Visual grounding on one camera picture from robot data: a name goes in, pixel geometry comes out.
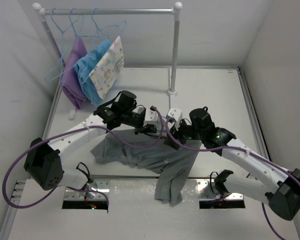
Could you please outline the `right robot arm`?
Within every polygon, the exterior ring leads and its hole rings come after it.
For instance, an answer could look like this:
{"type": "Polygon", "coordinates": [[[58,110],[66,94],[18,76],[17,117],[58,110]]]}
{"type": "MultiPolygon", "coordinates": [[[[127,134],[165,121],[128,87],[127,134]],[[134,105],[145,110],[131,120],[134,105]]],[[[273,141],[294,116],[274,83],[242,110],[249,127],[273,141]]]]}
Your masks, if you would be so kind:
{"type": "Polygon", "coordinates": [[[190,124],[178,108],[171,108],[166,117],[166,122],[172,123],[167,127],[167,145],[188,149],[186,141],[200,141],[203,152],[216,153],[252,174],[249,179],[223,170],[211,187],[216,195],[240,193],[269,206],[286,221],[294,219],[300,210],[300,169],[289,170],[265,159],[229,130],[215,126],[206,106],[189,113],[190,124]]]}

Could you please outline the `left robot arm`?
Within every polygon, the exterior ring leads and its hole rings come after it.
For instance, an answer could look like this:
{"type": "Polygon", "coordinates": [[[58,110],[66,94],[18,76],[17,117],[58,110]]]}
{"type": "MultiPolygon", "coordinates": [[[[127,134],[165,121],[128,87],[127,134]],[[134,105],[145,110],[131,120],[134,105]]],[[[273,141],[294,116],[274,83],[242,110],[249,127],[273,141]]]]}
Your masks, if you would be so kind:
{"type": "Polygon", "coordinates": [[[89,141],[105,135],[108,131],[127,125],[136,132],[156,131],[160,122],[154,107],[135,112],[136,95],[120,91],[115,98],[103,103],[87,119],[55,139],[35,139],[27,154],[24,169],[44,191],[55,187],[70,187],[81,190],[92,181],[88,173],[63,166],[65,160],[89,141]]]}

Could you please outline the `grey t shirt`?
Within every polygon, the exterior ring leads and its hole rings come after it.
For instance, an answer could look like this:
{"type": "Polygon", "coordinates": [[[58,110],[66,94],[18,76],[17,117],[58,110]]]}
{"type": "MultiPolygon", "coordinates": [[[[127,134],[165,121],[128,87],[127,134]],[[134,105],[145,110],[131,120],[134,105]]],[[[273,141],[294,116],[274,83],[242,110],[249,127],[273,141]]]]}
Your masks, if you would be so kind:
{"type": "Polygon", "coordinates": [[[112,134],[107,134],[90,152],[98,164],[119,162],[159,174],[154,199],[171,206],[183,201],[181,191],[198,156],[197,151],[183,147],[175,150],[163,139],[148,149],[133,148],[112,134]]]}

